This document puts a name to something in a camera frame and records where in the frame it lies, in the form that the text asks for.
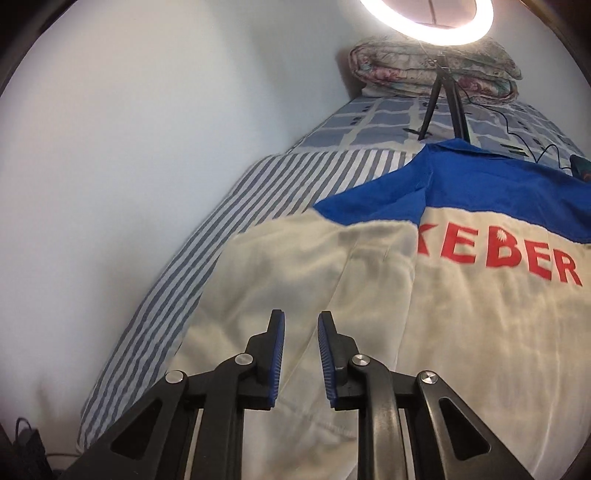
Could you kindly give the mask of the blue checked bed sheet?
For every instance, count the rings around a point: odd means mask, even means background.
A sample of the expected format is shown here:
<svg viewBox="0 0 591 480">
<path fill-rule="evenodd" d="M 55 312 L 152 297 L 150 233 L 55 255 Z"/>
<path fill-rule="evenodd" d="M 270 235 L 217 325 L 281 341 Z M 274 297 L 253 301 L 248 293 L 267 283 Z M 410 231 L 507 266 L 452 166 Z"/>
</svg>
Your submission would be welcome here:
<svg viewBox="0 0 591 480">
<path fill-rule="evenodd" d="M 353 99 L 320 126 L 298 140 L 294 151 L 377 148 L 418 153 L 425 144 L 452 139 L 449 105 L 440 100 L 423 140 L 418 138 L 427 109 L 426 98 L 366 97 Z M 570 171 L 572 154 L 589 158 L 552 121 L 534 107 L 513 102 L 464 105 L 470 143 L 510 158 Z"/>
</svg>

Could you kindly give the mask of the beige blue work jacket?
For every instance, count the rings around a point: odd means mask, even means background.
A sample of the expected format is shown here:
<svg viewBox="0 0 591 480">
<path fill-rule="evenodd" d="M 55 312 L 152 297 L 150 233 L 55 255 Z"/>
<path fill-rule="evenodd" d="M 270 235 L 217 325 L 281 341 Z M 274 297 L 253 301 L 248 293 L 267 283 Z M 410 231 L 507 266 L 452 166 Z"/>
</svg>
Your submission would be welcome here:
<svg viewBox="0 0 591 480">
<path fill-rule="evenodd" d="M 356 414 L 325 395 L 318 315 L 360 352 L 432 370 L 537 479 L 590 434 L 590 186 L 460 140 L 231 238 L 172 367 L 211 370 L 286 315 L 280 392 L 245 419 L 246 479 L 346 479 Z"/>
</svg>

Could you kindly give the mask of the dark navy folded clothes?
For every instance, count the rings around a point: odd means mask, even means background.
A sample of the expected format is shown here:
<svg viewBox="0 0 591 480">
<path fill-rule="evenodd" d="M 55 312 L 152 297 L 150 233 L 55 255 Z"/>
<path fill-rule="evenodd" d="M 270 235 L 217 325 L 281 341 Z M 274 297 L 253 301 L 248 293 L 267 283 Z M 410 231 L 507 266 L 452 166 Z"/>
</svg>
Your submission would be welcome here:
<svg viewBox="0 0 591 480">
<path fill-rule="evenodd" d="M 570 169 L 572 176 L 577 178 L 585 183 L 591 182 L 591 161 L 576 155 L 572 154 L 569 158 L 570 162 Z"/>
</svg>

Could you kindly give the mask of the folded floral quilt stack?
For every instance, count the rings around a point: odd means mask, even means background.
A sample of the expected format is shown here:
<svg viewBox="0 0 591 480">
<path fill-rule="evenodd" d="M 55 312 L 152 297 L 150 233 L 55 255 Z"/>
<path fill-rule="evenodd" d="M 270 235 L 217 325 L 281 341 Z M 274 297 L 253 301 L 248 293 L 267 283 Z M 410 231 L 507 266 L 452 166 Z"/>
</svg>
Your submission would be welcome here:
<svg viewBox="0 0 591 480">
<path fill-rule="evenodd" d="M 502 105 L 517 99 L 520 67 L 490 37 L 461 46 L 438 47 L 407 37 L 374 37 L 349 51 L 349 70 L 370 97 L 427 97 L 443 56 L 460 93 L 479 103 Z"/>
</svg>

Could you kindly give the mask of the striped blue white bed quilt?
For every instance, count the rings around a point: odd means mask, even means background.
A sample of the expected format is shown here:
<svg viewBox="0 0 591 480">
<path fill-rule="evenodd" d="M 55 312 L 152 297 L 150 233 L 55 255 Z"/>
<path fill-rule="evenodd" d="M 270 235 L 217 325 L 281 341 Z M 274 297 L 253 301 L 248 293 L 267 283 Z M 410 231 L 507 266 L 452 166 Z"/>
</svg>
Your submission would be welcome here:
<svg viewBox="0 0 591 480">
<path fill-rule="evenodd" d="M 413 157 L 384 148 L 321 150 L 270 155 L 250 166 L 140 302 L 82 407 L 78 450 L 86 450 L 161 377 L 233 235 L 304 212 L 319 200 L 406 166 Z"/>
</svg>

